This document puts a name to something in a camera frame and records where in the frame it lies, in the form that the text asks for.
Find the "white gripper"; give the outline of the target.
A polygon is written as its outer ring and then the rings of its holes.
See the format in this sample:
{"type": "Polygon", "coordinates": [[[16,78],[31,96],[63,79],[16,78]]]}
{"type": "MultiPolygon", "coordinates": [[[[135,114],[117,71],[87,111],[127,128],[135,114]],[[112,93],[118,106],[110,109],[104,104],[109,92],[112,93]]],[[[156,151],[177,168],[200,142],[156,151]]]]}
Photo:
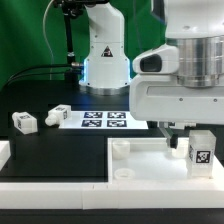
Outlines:
{"type": "MultiPolygon", "coordinates": [[[[224,125],[224,86],[187,88],[170,75],[136,75],[131,81],[129,110],[141,121],[224,125]]],[[[178,135],[161,127],[169,148],[178,135]]]]}

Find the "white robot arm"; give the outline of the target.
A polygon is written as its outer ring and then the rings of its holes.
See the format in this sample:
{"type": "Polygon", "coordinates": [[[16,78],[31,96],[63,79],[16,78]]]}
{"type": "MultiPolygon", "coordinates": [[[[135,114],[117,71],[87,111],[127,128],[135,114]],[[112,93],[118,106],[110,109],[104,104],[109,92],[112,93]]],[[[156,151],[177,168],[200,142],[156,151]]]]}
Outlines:
{"type": "Polygon", "coordinates": [[[129,108],[175,148],[171,125],[224,125],[224,0],[151,0],[151,12],[165,43],[134,59],[129,108]]]}

